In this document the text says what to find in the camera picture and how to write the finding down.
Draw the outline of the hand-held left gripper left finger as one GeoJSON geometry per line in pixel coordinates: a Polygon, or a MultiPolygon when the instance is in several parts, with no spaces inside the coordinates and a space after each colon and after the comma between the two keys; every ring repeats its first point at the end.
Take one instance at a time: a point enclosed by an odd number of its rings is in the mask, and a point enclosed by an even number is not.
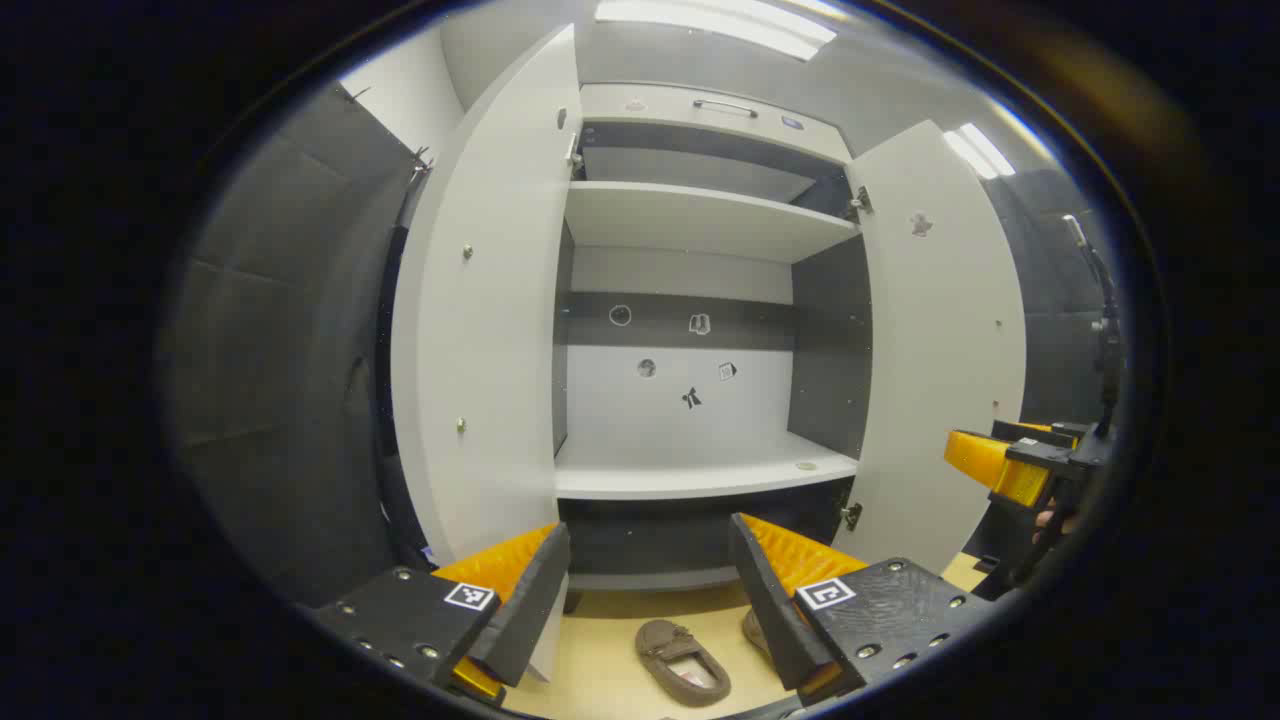
{"type": "Polygon", "coordinates": [[[570,530],[552,523],[435,570],[393,568],[315,623],[413,685],[500,706],[557,612],[570,559],[570,530]]]}

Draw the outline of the black backdrop cloth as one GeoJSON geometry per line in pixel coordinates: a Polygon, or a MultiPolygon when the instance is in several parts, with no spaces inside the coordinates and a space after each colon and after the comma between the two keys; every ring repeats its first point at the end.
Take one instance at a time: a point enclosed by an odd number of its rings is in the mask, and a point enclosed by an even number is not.
{"type": "MultiPolygon", "coordinates": [[[[390,395],[396,282],[433,170],[339,85],[250,154],[163,333],[175,442],[247,562],[316,603],[393,565],[445,565],[410,502],[390,395]]],[[[986,186],[1025,313],[1021,420],[1092,418],[1102,297],[1065,229],[986,186]]]]}

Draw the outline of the long ceiling light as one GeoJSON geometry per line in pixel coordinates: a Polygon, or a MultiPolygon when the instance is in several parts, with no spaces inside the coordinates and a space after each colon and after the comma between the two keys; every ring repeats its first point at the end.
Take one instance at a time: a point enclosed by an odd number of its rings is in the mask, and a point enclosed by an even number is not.
{"type": "Polygon", "coordinates": [[[713,33],[812,60],[837,33],[763,0],[599,0],[594,19],[713,33]]]}
{"type": "Polygon", "coordinates": [[[966,123],[957,129],[945,131],[942,136],[943,141],[980,179],[992,181],[1016,174],[1010,160],[973,123],[966,123]]]}

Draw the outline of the shoe cabinet door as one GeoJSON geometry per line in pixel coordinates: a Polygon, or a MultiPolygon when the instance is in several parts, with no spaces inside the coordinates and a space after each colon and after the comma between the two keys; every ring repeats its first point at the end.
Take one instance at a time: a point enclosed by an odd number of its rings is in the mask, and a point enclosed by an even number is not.
{"type": "Polygon", "coordinates": [[[870,389],[836,538],[864,562],[942,573],[989,506],[945,460],[954,430],[989,432],[1023,407],[1027,331],[1009,240],[977,173],[933,120],[854,158],[870,287],[870,389]]]}
{"type": "Polygon", "coordinates": [[[444,564],[559,520],[556,287],[581,124],[566,24],[466,111],[410,222],[392,410],[410,502],[444,564]]]}

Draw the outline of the white cabinet drawer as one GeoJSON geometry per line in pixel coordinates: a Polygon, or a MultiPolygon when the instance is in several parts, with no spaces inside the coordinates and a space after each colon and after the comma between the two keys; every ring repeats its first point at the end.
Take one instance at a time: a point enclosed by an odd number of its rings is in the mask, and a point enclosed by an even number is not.
{"type": "Polygon", "coordinates": [[[585,83],[580,87],[580,97],[582,118],[586,120],[705,129],[772,143],[835,164],[847,165],[852,161],[849,146],[836,126],[751,97],[645,83],[585,83]],[[756,109],[760,117],[751,119],[737,111],[694,108],[695,99],[736,102],[756,109]]]}

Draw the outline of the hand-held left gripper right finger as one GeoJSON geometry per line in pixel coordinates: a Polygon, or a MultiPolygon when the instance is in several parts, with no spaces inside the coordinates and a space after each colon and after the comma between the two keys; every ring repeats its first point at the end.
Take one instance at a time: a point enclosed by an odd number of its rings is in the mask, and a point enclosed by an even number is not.
{"type": "Polygon", "coordinates": [[[1001,609],[908,559],[867,564],[745,512],[728,547],[782,687],[805,706],[946,659],[1001,609]]]}

